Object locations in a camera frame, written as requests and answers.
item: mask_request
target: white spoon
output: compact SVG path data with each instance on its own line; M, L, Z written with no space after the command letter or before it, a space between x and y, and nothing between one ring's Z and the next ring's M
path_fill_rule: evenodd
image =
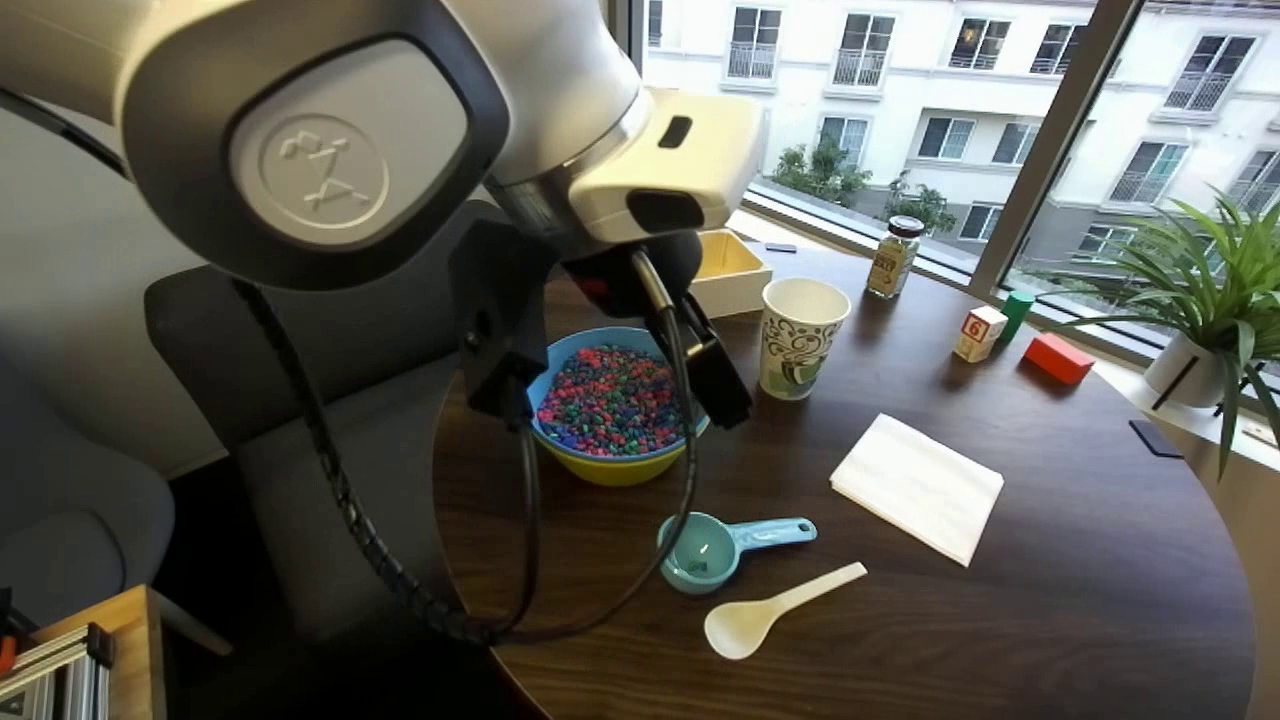
M862 562L843 562L764 599L719 604L709 612L702 637L723 661L748 661L778 615L858 575L869 575Z

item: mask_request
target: paper cup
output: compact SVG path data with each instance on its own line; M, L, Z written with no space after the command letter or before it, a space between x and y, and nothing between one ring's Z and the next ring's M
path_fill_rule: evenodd
M834 284L770 281L764 286L758 391L802 399L848 312L851 298Z

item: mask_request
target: dark wooden table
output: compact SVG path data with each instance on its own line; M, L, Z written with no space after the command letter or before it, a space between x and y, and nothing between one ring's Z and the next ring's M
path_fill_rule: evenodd
M862 298L862 259L769 254L777 277L851 293L807 402L754 394L753 419L700 442L700 504L719 518L811 517L818 540L745 560L719 595L658 575L603 629L501 643L494 661L544 717L1244 717L1253 615L1230 540L1180 458L1155 458L1098 374L1055 391L1021 366L1025 329L994 358L952 358L974 303L911 277ZM570 286L546 293L553 334L600 325ZM719 318L754 381L754 318ZM830 467L874 412L1004 473L959 567L830 493ZM435 442L441 536L470 612L502 612L521 575L512 437L452 399ZM650 554L681 479L603 493L544 458L544 585L528 623L600 612ZM702 643L702 612L834 562L869 579L783 615L741 663Z

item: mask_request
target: white paper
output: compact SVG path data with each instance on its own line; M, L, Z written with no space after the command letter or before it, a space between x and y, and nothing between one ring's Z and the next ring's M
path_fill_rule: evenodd
M830 486L969 567L1004 477L878 412Z

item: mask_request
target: blue measuring cup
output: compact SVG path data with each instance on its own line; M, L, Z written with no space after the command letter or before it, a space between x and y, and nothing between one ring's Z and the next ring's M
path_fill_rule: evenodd
M657 542L669 540L670 522L674 522L674 517L669 517L657 526ZM658 567L674 593L709 595L731 579L745 552L778 546L778 542L811 542L811 540L817 540L817 522L807 517L723 522L709 511L689 511L689 522Z

